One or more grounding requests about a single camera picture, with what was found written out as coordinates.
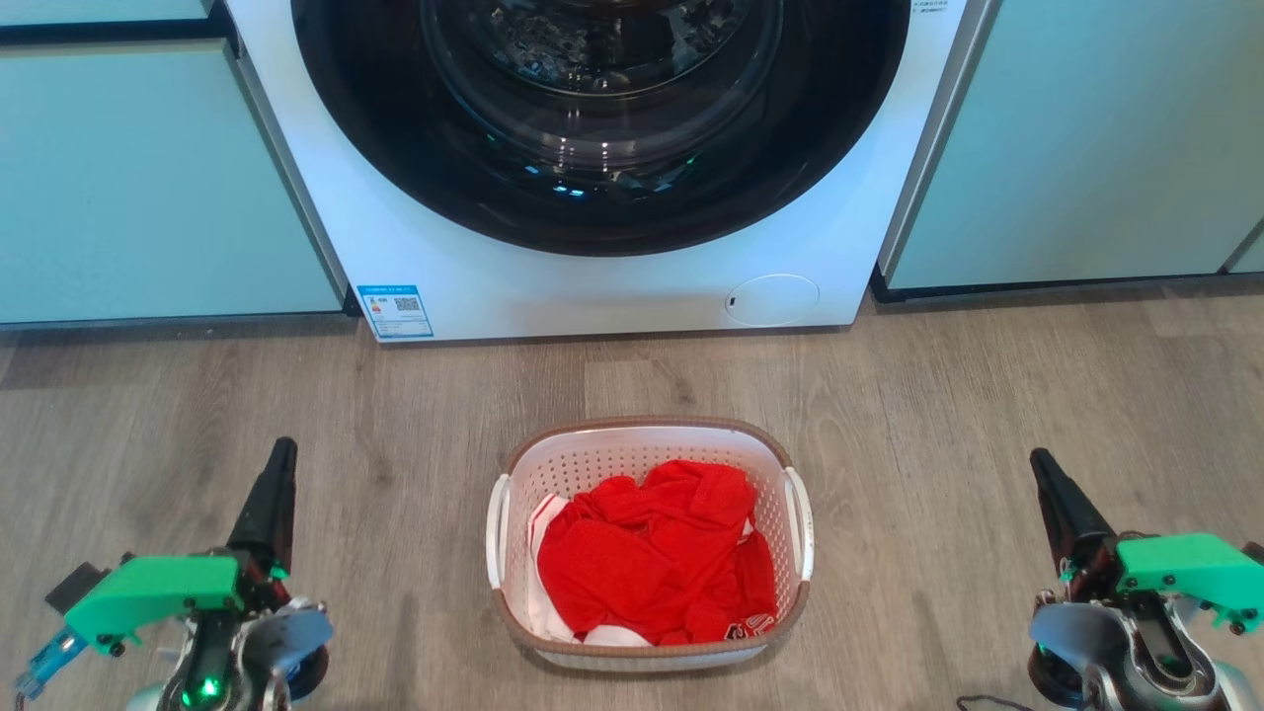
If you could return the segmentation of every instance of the washing machine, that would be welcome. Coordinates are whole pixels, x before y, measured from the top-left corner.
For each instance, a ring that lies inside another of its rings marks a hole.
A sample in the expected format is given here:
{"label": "washing machine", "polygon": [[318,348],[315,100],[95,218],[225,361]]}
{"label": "washing machine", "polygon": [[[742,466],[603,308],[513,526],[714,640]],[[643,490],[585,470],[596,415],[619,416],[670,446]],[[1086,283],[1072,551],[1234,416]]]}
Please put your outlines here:
{"label": "washing machine", "polygon": [[380,342],[852,323],[966,0],[229,0]]}

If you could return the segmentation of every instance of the light green cabinet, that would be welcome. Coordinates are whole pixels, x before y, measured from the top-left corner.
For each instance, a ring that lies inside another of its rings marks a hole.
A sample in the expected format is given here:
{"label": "light green cabinet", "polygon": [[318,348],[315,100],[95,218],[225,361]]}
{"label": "light green cabinet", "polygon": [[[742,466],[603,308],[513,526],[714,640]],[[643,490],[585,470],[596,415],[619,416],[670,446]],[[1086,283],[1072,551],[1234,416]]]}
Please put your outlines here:
{"label": "light green cabinet", "polygon": [[0,27],[205,18],[210,0],[0,0]]}
{"label": "light green cabinet", "polygon": [[0,323],[336,311],[225,42],[0,49]]}
{"label": "light green cabinet", "polygon": [[1002,0],[891,288],[1215,273],[1264,210],[1264,3]]}

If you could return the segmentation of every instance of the wooden floor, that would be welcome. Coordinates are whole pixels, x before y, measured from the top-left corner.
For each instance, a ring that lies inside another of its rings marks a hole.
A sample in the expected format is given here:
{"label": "wooden floor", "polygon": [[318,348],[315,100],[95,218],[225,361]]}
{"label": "wooden floor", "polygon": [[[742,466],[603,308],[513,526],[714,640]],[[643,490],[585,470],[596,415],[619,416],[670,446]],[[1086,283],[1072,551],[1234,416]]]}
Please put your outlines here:
{"label": "wooden floor", "polygon": [[[382,348],[363,324],[0,335],[0,652],[58,629],[81,560],[221,543],[272,442],[300,447],[291,588],[329,601],[312,711],[952,710],[1029,688],[1054,582],[1028,452],[1120,529],[1264,539],[1264,297],[877,312],[846,333]],[[817,576],[776,654],[664,679],[562,676],[487,590],[492,482],[533,430],[739,417],[808,482]],[[1264,679],[1264,640],[1206,631]],[[87,654],[33,710],[123,708],[152,650]],[[972,708],[997,708],[977,703]]]}

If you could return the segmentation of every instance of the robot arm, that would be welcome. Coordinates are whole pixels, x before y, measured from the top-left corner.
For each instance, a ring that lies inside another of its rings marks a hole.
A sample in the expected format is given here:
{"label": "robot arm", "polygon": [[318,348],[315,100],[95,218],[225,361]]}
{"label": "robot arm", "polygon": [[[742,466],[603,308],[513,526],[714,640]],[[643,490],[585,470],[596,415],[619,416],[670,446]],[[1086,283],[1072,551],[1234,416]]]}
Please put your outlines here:
{"label": "robot arm", "polygon": [[185,557],[125,555],[118,571],[80,566],[46,601],[66,619],[16,681],[19,707],[88,648],[120,657],[137,631],[185,620],[177,669],[133,708],[286,710],[320,684],[334,630],[324,605],[291,598],[298,447],[278,439],[222,548]]}
{"label": "robot arm", "polygon": [[1044,449],[1031,453],[1062,591],[1036,598],[1028,672],[1054,703],[1101,711],[1264,711],[1245,677],[1186,630],[1215,611],[1235,635],[1259,628],[1264,555],[1210,534],[1116,534]]}

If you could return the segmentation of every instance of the laundry basket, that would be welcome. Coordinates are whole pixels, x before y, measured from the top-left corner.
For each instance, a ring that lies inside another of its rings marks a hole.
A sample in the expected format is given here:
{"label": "laundry basket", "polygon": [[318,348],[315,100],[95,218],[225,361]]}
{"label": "laundry basket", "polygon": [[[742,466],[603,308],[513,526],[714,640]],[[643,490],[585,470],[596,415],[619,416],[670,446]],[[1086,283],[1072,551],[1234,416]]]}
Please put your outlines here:
{"label": "laundry basket", "polygon": [[[762,635],[676,646],[595,646],[542,639],[530,631],[527,581],[532,559],[527,520],[550,493],[574,497],[628,474],[641,482],[670,459],[738,467],[758,492],[755,519],[772,554],[780,620]],[[487,512],[487,576],[509,629],[522,645],[574,669],[676,672],[744,662],[785,635],[803,614],[811,578],[808,492],[785,450],[767,433],[736,420],[629,417],[580,423],[523,443],[497,479]]]}

